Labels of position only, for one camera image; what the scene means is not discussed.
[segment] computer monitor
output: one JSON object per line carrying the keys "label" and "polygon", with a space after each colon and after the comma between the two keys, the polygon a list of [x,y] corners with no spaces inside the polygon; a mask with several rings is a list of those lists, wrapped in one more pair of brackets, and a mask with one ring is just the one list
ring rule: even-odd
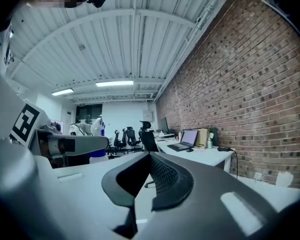
{"label": "computer monitor", "polygon": [[181,142],[195,145],[195,141],[197,138],[198,131],[197,130],[185,130],[181,139]]}
{"label": "computer monitor", "polygon": [[169,132],[167,119],[165,117],[161,119],[161,131],[164,133]]}

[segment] table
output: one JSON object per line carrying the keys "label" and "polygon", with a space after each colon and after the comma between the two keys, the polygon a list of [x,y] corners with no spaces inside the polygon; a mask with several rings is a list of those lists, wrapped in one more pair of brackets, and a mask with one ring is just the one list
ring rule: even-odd
{"label": "table", "polygon": [[154,134],[155,138],[161,138],[161,139],[166,139],[166,138],[171,138],[174,137],[175,134],[174,133],[169,133],[169,134],[165,134],[165,135],[160,135],[160,134]]}
{"label": "table", "polygon": [[230,171],[230,160],[233,151],[224,152],[218,151],[216,147],[212,149],[202,149],[195,146],[192,152],[187,152],[186,150],[177,152],[168,147],[168,145],[179,143],[179,141],[174,138],[169,138],[163,141],[156,140],[155,143],[160,152],[205,165],[217,166],[224,161],[224,171],[227,173]]}

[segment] power strip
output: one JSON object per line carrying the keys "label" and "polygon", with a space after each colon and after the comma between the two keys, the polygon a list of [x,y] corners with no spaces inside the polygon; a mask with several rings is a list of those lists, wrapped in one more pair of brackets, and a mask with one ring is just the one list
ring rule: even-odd
{"label": "power strip", "polygon": [[218,151],[225,151],[225,152],[228,152],[228,151],[230,151],[230,150],[231,150],[230,147],[222,147],[222,146],[218,147]]}

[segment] ceiling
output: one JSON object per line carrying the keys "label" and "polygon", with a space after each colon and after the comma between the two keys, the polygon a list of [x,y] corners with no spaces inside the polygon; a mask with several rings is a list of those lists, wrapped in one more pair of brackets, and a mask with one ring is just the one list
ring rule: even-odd
{"label": "ceiling", "polygon": [[[73,104],[155,101],[224,2],[106,0],[99,9],[87,3],[23,7],[12,18],[14,62],[6,76],[14,86],[47,95],[73,88],[62,96]],[[127,79],[134,84],[95,85]]]}

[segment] brick wall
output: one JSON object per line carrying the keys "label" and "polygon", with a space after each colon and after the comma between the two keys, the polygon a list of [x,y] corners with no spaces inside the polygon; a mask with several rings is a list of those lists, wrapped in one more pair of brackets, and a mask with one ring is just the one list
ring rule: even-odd
{"label": "brick wall", "polygon": [[260,172],[274,184],[288,171],[300,188],[298,35],[261,0],[228,0],[159,98],[157,116],[177,131],[217,127],[220,145],[237,150],[238,175]]}

